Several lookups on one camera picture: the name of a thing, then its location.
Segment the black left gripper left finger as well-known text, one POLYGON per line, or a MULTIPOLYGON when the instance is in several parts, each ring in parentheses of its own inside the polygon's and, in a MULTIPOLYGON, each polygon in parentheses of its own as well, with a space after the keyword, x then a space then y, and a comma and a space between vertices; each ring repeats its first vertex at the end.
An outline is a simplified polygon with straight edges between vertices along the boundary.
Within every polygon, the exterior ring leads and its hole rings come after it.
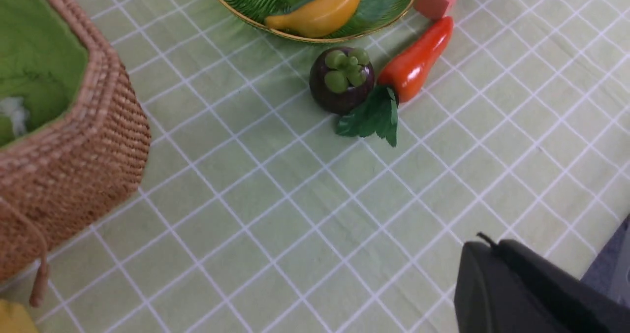
POLYGON ((461 252, 455 286, 455 316, 460 333, 565 333, 565 327, 540 303, 497 254, 483 233, 461 252))

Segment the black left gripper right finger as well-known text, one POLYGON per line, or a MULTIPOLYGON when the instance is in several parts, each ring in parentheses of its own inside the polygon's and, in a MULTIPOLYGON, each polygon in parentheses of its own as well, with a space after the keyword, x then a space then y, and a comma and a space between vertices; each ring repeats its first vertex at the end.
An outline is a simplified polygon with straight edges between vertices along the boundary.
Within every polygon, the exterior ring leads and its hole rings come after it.
POLYGON ((628 333, 629 308, 616 303, 515 240, 497 254, 527 289, 571 333, 628 333))

